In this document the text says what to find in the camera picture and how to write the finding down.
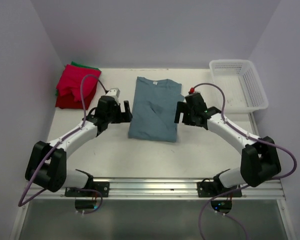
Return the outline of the blue-grey t shirt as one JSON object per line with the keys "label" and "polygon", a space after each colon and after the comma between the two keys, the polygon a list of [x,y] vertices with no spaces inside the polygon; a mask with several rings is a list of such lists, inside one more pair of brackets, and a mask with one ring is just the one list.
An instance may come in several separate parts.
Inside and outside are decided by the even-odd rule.
{"label": "blue-grey t shirt", "polygon": [[183,101],[182,84],[171,79],[137,77],[128,137],[175,143],[177,103]]}

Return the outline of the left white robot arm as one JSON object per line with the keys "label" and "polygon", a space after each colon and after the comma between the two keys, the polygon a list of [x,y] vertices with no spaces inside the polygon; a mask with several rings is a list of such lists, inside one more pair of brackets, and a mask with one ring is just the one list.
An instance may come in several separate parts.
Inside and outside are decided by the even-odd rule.
{"label": "left white robot arm", "polygon": [[115,97],[103,95],[74,129],[50,142],[37,142],[30,155],[25,179],[53,193],[70,188],[82,196],[91,195],[93,176],[82,170],[68,169],[67,160],[85,143],[104,132],[109,124],[131,122],[133,115],[129,101],[125,100],[123,105],[124,111]]}

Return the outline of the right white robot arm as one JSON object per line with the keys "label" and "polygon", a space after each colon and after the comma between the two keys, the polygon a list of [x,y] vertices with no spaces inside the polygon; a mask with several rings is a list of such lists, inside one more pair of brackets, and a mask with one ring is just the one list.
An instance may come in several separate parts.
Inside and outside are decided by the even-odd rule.
{"label": "right white robot arm", "polygon": [[194,92],[179,101],[176,106],[174,122],[180,121],[188,126],[201,127],[215,133],[230,144],[240,155],[240,165],[227,169],[213,177],[212,189],[217,196],[225,196],[231,188],[248,184],[257,187],[281,172],[281,164],[274,141],[270,137],[259,139],[247,132],[241,135],[232,129],[222,111],[212,106],[207,107],[202,95]]}

